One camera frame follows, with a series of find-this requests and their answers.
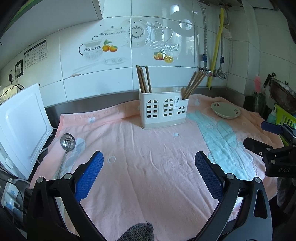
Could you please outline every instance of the pink towel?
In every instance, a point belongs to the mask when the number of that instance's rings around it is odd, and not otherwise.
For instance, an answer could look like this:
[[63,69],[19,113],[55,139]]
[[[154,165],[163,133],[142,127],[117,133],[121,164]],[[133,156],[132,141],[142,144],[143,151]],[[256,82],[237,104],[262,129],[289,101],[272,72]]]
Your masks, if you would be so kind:
[[[190,97],[188,113],[201,113],[218,117],[210,105],[225,101],[221,97],[203,95]],[[181,241],[197,235],[214,211],[218,201],[211,197],[194,164],[198,151],[209,154],[197,123],[186,123],[143,130],[140,125],[139,101],[131,101],[104,110],[89,113],[61,115],[60,125],[49,152],[38,167],[31,187],[39,176],[46,180],[54,178],[60,166],[64,150],[59,140],[64,133],[79,139],[79,148],[68,154],[74,165],[65,167],[73,173],[86,163],[96,150],[104,155],[104,165],[89,195],[81,205],[98,230],[107,240],[117,240],[136,223],[153,224],[155,240]],[[240,108],[242,114],[236,119],[225,120],[236,134],[237,141],[246,137],[279,148],[279,136],[263,131],[263,119],[258,113]],[[245,150],[253,158],[256,176],[263,179],[267,195],[276,194],[276,179],[265,177],[262,158]],[[240,202],[230,219],[234,219]],[[75,229],[67,214],[68,229]]]

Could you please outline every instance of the bottle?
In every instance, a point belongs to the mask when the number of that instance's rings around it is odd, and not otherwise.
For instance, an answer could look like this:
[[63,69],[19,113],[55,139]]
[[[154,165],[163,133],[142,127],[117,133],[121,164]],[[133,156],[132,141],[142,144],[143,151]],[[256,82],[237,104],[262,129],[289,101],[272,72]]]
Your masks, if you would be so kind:
[[275,110],[271,111],[271,113],[268,115],[266,121],[271,124],[276,124],[276,111]]

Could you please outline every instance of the power outlet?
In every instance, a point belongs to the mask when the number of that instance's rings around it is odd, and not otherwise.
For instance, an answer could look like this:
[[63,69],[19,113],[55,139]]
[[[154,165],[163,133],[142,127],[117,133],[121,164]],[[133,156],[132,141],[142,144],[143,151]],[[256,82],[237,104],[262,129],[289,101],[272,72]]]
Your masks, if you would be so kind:
[[20,70],[20,73],[17,75],[17,77],[19,78],[20,76],[22,76],[24,74],[24,69],[23,69],[23,65],[22,65],[22,59],[15,64],[15,71],[17,69]]

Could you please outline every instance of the white appliance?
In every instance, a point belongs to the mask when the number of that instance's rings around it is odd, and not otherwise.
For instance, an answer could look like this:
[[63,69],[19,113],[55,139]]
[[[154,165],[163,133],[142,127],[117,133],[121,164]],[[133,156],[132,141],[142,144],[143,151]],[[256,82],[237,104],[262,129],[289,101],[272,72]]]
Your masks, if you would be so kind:
[[51,133],[38,83],[23,89],[0,105],[0,164],[28,179]]

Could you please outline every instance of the light blue towel pattern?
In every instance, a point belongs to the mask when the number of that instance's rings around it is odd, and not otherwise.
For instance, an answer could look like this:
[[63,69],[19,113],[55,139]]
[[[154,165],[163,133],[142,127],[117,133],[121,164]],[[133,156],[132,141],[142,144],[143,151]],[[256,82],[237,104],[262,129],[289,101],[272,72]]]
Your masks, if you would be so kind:
[[253,157],[244,151],[242,142],[237,142],[236,135],[227,122],[216,122],[213,117],[198,110],[188,113],[187,117],[196,121],[210,151],[208,158],[212,163],[218,164],[225,173],[233,173],[238,179],[250,181],[256,177],[252,165]]

